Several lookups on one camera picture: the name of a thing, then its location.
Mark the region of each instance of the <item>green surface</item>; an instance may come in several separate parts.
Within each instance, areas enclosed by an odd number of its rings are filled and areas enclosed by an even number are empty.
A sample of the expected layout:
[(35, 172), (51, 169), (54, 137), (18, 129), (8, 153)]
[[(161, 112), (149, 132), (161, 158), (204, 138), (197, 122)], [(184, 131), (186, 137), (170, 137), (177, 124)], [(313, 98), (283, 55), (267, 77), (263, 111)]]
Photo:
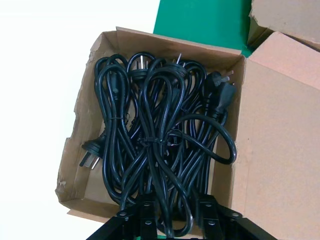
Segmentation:
[(250, 9), (251, 0), (161, 0), (153, 32), (249, 56)]

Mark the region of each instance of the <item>white background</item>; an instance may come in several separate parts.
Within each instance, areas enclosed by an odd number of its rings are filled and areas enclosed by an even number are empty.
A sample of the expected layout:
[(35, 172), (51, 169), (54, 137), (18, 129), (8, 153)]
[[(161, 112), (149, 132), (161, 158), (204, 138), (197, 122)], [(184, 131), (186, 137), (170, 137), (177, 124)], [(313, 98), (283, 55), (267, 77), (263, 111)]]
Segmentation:
[(0, 0), (0, 240), (82, 240), (102, 224), (55, 194), (90, 48), (115, 26), (152, 33), (160, 0)]

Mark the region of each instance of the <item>cardboard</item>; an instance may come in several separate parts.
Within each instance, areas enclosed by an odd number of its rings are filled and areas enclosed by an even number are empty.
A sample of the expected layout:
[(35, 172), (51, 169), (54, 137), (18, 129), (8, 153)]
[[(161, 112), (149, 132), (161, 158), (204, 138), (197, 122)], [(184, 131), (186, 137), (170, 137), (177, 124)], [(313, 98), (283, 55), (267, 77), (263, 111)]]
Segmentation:
[[(278, 32), (247, 60), (237, 50), (120, 27), (103, 32), (91, 48), (58, 172), (55, 191), (69, 214), (106, 222), (119, 210), (103, 184), (101, 162), (94, 170), (79, 167), (85, 154), (81, 145), (101, 131), (93, 84), (96, 61), (139, 51), (167, 59), (182, 53), (208, 72), (234, 71), (230, 82), (237, 92), (225, 127), (235, 139), (238, 158), (233, 165), (215, 163), (209, 193), (276, 238), (320, 239), (320, 53)], [(228, 156), (220, 140), (216, 151)], [(197, 228), (192, 234), (186, 238), (201, 235)]]
[(319, 64), (320, 53), (273, 33), (246, 61), (237, 160), (228, 171), (215, 163), (218, 201), (280, 240), (320, 239)]
[(273, 32), (282, 32), (320, 51), (320, 1), (252, 0), (248, 44), (257, 48)]

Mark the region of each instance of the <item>black power cord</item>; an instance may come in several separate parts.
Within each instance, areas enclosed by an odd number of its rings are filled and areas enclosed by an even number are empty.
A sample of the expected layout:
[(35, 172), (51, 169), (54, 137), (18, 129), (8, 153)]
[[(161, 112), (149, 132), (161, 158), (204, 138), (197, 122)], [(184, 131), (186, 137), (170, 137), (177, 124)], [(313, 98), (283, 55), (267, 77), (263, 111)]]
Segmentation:
[[(180, 58), (172, 63), (139, 52), (129, 61), (119, 54), (97, 61), (94, 90), (105, 129), (82, 146), (87, 153), (80, 164), (88, 166), (91, 155), (102, 159), (105, 187), (121, 210), (154, 192), (160, 206), (157, 227), (171, 238), (191, 230), (190, 199), (207, 193), (211, 158), (229, 165), (237, 156), (223, 127), (235, 86), (220, 73), (207, 76), (200, 63)], [(135, 116), (129, 128), (130, 106)], [(229, 158), (213, 152), (218, 135)], [(173, 230), (172, 219), (186, 224)]]

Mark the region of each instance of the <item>electrical plug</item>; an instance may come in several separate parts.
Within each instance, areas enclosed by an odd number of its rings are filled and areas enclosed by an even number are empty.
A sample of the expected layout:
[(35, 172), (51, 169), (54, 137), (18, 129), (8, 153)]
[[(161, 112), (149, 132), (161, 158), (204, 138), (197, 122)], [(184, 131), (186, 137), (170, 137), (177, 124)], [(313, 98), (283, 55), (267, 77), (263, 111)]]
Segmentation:
[(231, 104), (236, 87), (227, 83), (229, 76), (214, 71), (208, 74), (203, 83), (203, 106), (210, 116), (219, 120), (226, 108)]
[(81, 147), (86, 150), (85, 155), (80, 162), (80, 167), (94, 169), (100, 159), (103, 158), (106, 142), (106, 131), (94, 140), (86, 141)]
[(148, 61), (144, 62), (144, 56), (140, 56), (140, 68), (138, 61), (135, 62), (135, 68), (129, 72), (129, 76), (139, 89), (142, 89), (148, 75)]
[[(169, 68), (174, 72), (177, 72), (183, 79), (187, 76), (188, 72), (185, 69), (185, 64), (180, 65), (179, 61), (182, 56), (182, 53), (179, 54), (179, 57), (177, 58), (176, 62), (167, 62), (163, 67)], [(178, 84), (178, 79), (176, 79), (172, 74), (169, 75), (169, 80), (171, 82), (172, 87), (175, 87)]]

